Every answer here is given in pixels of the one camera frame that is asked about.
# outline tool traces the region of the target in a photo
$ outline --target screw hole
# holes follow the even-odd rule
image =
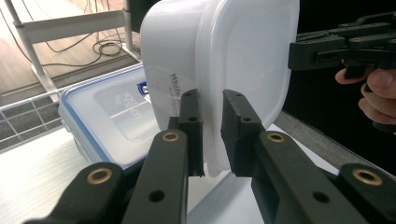
[[[383,181],[382,178],[374,172],[365,169],[355,169],[352,174],[355,178],[359,179],[359,181],[372,185],[372,186],[380,186]]]
[[[92,185],[99,185],[107,182],[108,179],[113,175],[113,172],[106,168],[99,168],[90,172],[87,176],[87,182]]]
[[[165,198],[165,194],[162,190],[155,190],[150,193],[148,199],[153,203],[158,203]]]
[[[314,192],[312,196],[320,203],[328,203],[330,201],[329,197],[322,192]]]
[[[359,173],[359,176],[370,181],[375,180],[375,177],[367,173]]]
[[[285,137],[283,137],[281,134],[279,133],[269,133],[267,135],[268,139],[273,141],[273,142],[284,142],[285,141]]]
[[[175,142],[179,139],[178,133],[166,133],[163,135],[163,141],[166,142]]]
[[[197,121],[197,120],[198,120],[198,118],[195,118],[195,117],[189,118],[189,121],[191,121],[191,122],[195,122],[195,121]]]

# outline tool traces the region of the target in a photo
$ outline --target white plastic container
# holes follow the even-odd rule
[[[144,159],[158,128],[142,64],[65,90],[59,114],[89,162],[123,169]]]
[[[160,128],[199,89],[210,175],[230,168],[220,137],[222,91],[245,94],[268,128],[285,101],[299,0],[162,0],[146,15],[141,50]]]

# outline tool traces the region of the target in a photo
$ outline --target plastic storage box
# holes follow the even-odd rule
[[[59,114],[87,161],[110,161],[123,169],[146,157],[160,131],[142,64],[65,90]]]
[[[142,59],[162,130],[181,95],[200,93],[210,176],[229,170],[220,135],[222,91],[243,93],[268,128],[286,99],[299,0],[162,0],[143,20]]]

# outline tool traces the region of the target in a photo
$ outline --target finger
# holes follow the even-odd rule
[[[374,92],[366,92],[364,91],[365,85],[367,84],[361,87],[361,94],[363,94],[368,104],[381,113],[396,118],[396,100],[384,98]]]
[[[367,77],[367,84],[376,94],[396,99],[396,70],[376,69]]]
[[[345,78],[347,69],[344,68],[344,69],[340,70],[337,74],[335,74],[335,80],[340,84],[352,84],[352,83],[357,83],[357,82],[363,81],[364,79],[366,79],[369,76],[369,74],[371,72],[371,67],[372,66],[367,66],[366,72],[364,73],[364,75],[362,77],[353,77],[353,78]]]
[[[396,118],[388,116],[373,108],[365,98],[359,100],[359,108],[372,121],[382,124],[396,124]]]

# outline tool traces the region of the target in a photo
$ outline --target wire rack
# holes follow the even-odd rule
[[[64,89],[0,107],[0,150],[62,126],[58,114],[59,102],[53,102],[51,97],[59,97]]]

